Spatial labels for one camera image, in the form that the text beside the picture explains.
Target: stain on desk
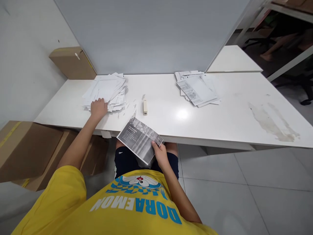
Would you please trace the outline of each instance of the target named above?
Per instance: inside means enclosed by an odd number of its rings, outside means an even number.
[[[276,113],[288,131],[280,130],[280,128],[274,122],[273,118],[263,107],[258,108],[251,103],[248,104],[253,113],[254,119],[260,124],[262,129],[264,129],[267,133],[275,135],[276,139],[279,141],[294,142],[296,137],[300,138],[300,135],[290,127],[287,121],[283,118],[282,114],[273,104],[267,103],[268,106]]]

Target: yellow t-shirt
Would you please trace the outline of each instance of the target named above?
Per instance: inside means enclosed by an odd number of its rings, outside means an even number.
[[[56,170],[47,189],[12,234],[216,235],[216,232],[180,216],[160,172],[129,172],[86,201],[83,175],[75,167],[64,166]]]

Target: paper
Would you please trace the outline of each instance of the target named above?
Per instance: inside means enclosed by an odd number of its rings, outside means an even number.
[[[209,87],[202,79],[202,75],[189,75],[177,83],[186,93],[194,105],[200,105],[205,102],[213,102],[218,99],[215,88]]]
[[[117,138],[146,165],[150,163],[155,155],[151,141],[154,141],[158,146],[163,141],[155,131],[134,116],[118,134]]]
[[[92,101],[103,98],[108,103],[108,112],[123,109],[126,102],[125,81],[122,73],[96,76],[82,96],[84,98],[83,106],[90,111]]]
[[[197,70],[194,70],[194,71],[182,71],[182,72],[175,72],[175,77],[176,77],[176,80],[177,82],[180,82],[180,81],[183,81],[185,80],[187,77],[192,77],[192,76],[198,76],[198,75],[201,75],[201,78],[202,80],[204,81],[204,83],[206,84],[206,86],[211,89],[211,93],[214,93],[217,95],[216,93],[216,90],[215,90],[215,87],[214,87],[214,83],[213,83],[213,79],[212,79],[212,75],[210,74],[204,74],[203,72],[199,72]],[[186,95],[186,93],[183,91],[183,89],[180,90],[180,95],[181,96],[184,96],[184,98],[187,100],[187,101],[191,101],[190,98]],[[207,104],[216,104],[216,105],[219,105],[221,103],[221,99],[218,97],[217,95],[217,99],[214,98],[210,101],[206,101],[206,102],[203,102],[202,104],[198,104],[197,106],[200,108],[200,107],[203,107]]]
[[[101,135],[105,139],[110,139],[111,138],[111,133],[109,131],[101,131]]]

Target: gray tile floor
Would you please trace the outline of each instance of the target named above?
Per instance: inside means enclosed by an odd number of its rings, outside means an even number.
[[[219,234],[313,234],[313,150],[179,152],[186,194]]]

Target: navy shorts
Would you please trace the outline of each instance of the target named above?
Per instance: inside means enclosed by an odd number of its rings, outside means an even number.
[[[136,155],[130,151],[127,147],[122,146],[119,147],[115,151],[115,166],[116,166],[116,177],[118,178],[121,175],[131,172],[133,170],[141,170],[141,169],[147,169],[147,168],[141,168],[138,166],[138,162],[136,160]],[[170,166],[172,167],[172,170],[174,171],[177,179],[178,179],[178,158],[172,154],[167,153],[167,158],[169,159]],[[152,167],[150,170],[155,170],[158,172],[162,172],[161,168],[159,167],[157,160],[154,161],[152,164]]]

